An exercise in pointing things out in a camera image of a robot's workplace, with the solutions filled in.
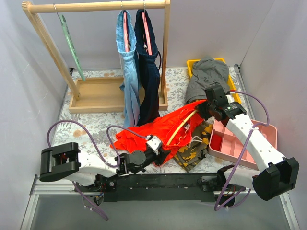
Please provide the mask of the yellow plastic hanger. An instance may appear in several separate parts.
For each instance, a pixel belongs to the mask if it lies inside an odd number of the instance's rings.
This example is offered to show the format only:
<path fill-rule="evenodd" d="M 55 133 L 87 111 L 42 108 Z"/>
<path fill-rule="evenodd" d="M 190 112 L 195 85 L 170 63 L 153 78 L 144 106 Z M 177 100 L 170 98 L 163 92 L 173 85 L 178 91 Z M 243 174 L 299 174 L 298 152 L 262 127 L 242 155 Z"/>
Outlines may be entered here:
<path fill-rule="evenodd" d="M 170 136 L 170 138 L 167 141 L 167 145 L 169 145 L 171 143 L 171 141 L 174 139 L 174 137 L 176 136 L 176 134 L 178 133 L 178 131 L 187 123 L 187 121 L 192 118 L 196 113 L 197 113 L 197 109 L 195 109 L 192 113 L 190 113 L 182 122 L 181 124 L 176 128 L 176 130 L 173 132 L 173 134 Z"/>

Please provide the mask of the orange mesh shorts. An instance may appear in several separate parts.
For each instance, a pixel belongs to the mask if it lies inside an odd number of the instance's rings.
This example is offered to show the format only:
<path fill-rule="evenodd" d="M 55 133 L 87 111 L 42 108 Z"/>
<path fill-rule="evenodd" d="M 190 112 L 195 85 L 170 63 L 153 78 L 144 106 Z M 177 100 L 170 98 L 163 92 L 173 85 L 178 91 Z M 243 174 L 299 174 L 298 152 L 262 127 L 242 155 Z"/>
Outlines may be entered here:
<path fill-rule="evenodd" d="M 205 101 L 206 99 L 194 101 L 163 117 L 156 118 L 153 122 L 142 126 L 129 127 L 129 130 L 141 136 L 153 135 L 159 137 L 159 139 L 163 142 L 162 148 L 170 151 L 170 154 L 167 156 L 164 162 L 166 163 L 177 154 L 181 147 L 188 145 L 191 142 L 191 135 L 194 129 L 201 124 L 204 119 L 196 113 L 178 131 L 169 145 L 166 144 L 168 139 L 181 124 L 181 122 L 196 109 L 196 106 Z"/>

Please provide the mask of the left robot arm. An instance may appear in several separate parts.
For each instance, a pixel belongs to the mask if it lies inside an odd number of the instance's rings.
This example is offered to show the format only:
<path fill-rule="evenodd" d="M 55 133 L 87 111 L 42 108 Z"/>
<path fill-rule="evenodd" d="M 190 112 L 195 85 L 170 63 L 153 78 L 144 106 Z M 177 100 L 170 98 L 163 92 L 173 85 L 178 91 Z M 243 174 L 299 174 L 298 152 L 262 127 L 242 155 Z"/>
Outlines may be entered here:
<path fill-rule="evenodd" d="M 55 182 L 66 179 L 96 192 L 102 186 L 98 175 L 111 178 L 144 172 L 151 163 L 164 163 L 169 153 L 161 143 L 149 140 L 145 151 L 122 153 L 119 158 L 109 158 L 103 162 L 100 157 L 81 151 L 78 143 L 70 142 L 42 150 L 39 180 Z"/>

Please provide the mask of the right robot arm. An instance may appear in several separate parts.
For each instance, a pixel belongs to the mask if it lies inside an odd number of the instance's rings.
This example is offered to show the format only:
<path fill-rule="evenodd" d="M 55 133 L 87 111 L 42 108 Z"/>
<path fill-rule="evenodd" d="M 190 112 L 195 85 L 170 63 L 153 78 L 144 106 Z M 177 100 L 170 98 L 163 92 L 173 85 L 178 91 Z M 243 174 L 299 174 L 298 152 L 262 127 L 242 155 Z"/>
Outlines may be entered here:
<path fill-rule="evenodd" d="M 252 189 L 268 201 L 295 188 L 299 163 L 280 153 L 258 130 L 261 123 L 253 124 L 243 106 L 231 101 L 222 86 L 205 89 L 207 100 L 197 106 L 198 114 L 208 119 L 214 117 L 231 131 L 248 151 L 258 170 L 239 169 L 237 164 L 218 171 L 217 184 L 222 190 L 233 185 Z"/>

